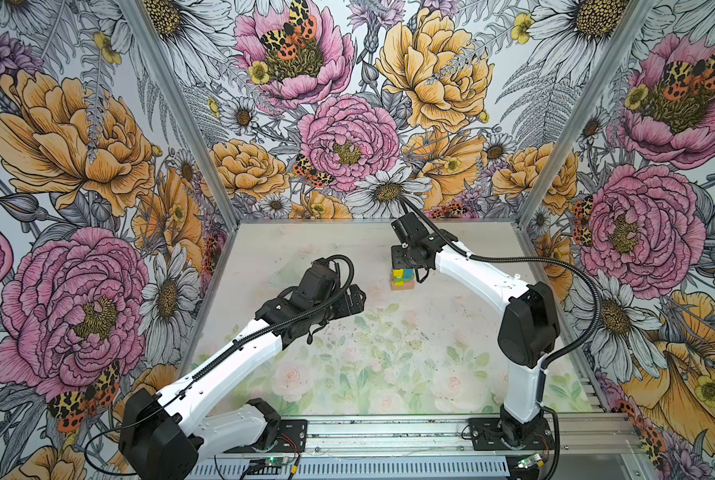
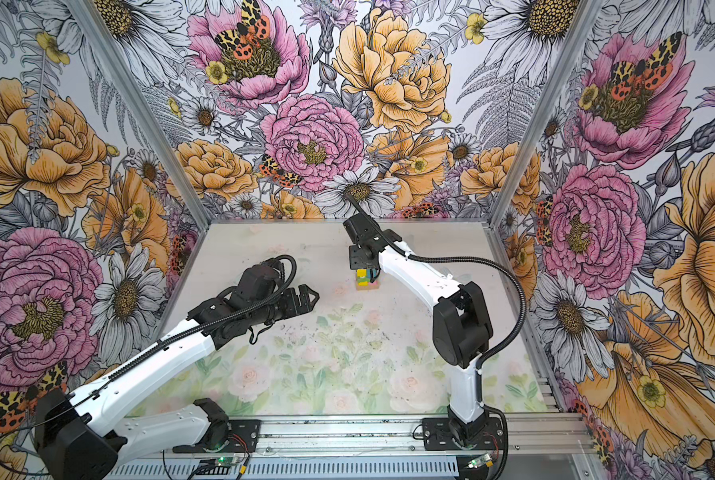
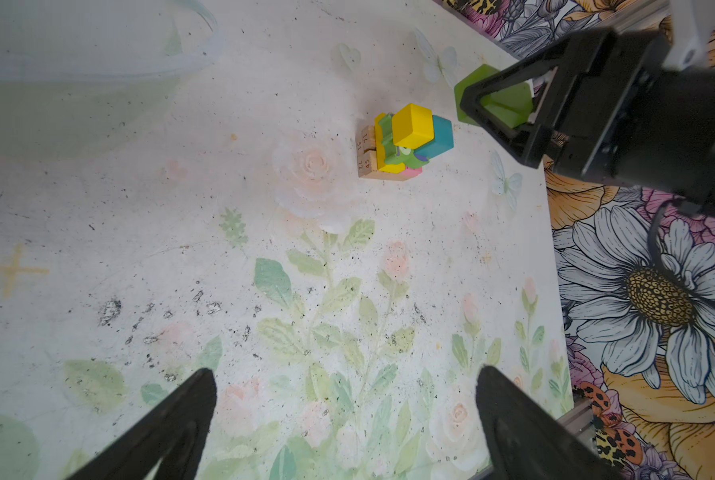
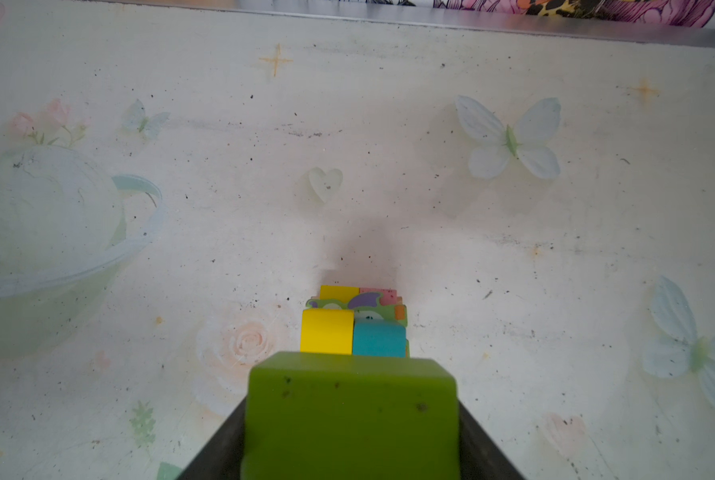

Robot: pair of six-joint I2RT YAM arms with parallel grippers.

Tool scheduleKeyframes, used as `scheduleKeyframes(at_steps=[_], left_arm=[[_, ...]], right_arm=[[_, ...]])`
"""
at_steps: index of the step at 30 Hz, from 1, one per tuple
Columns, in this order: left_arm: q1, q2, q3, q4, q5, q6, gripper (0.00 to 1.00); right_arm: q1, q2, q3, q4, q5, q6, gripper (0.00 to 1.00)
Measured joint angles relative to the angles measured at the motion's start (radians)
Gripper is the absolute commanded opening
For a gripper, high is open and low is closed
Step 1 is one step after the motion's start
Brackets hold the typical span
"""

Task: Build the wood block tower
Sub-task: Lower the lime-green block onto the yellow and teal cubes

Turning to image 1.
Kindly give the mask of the green owl number block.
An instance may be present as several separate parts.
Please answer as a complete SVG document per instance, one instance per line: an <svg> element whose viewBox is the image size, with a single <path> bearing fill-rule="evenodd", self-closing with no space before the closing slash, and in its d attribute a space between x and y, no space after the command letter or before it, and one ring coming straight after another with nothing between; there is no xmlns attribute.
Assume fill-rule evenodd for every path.
<svg viewBox="0 0 715 480"><path fill-rule="evenodd" d="M411 289L415 285L413 277L393 277L391 278L391 288L393 289Z"/></svg>

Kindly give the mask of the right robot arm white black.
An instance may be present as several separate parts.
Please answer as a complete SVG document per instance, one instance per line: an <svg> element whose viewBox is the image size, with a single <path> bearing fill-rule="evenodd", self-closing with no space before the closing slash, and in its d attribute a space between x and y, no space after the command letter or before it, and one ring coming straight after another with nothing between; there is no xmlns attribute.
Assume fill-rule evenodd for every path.
<svg viewBox="0 0 715 480"><path fill-rule="evenodd" d="M559 319L551 287L531 284L495 267L513 258L487 260L453 234L425 224L409 212L391 224L399 243L391 248L395 269L435 270L467 287L501 314L497 346L507 358L507 395L499 410L499 440L511 448L527 446L545 430L545 360L555 350Z"/></svg>

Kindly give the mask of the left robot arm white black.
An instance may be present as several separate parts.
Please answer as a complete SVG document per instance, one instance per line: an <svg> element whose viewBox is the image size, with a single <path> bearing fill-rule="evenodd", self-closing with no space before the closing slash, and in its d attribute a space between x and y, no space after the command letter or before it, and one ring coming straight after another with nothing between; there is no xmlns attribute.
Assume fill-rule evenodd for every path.
<svg viewBox="0 0 715 480"><path fill-rule="evenodd" d="M141 389L126 403L119 452L141 479L184 479L207 456L237 447L268 448L279 413L253 399L225 428L207 417L259 366L297 339L311 340L330 322L365 309L354 282L355 265L343 254L315 260L299 284L266 301L247 326L220 351L174 383Z"/></svg>

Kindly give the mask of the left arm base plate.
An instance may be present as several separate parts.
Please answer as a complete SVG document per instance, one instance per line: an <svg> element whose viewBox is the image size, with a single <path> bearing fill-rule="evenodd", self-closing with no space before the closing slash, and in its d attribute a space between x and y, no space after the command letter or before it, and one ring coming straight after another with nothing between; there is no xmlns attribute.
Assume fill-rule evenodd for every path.
<svg viewBox="0 0 715 480"><path fill-rule="evenodd" d="M306 448L308 427L307 420L274 421L265 427L252 447L263 453L300 453Z"/></svg>

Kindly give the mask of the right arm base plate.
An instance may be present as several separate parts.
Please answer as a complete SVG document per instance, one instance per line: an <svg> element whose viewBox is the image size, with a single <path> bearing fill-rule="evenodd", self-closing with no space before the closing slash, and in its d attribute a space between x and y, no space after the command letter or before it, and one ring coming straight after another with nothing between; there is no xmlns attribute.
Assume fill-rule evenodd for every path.
<svg viewBox="0 0 715 480"><path fill-rule="evenodd" d="M467 432L475 451L545 451L555 448L555 435L551 425L541 415L529 423L521 423L511 418L471 418L467 420Z"/></svg>

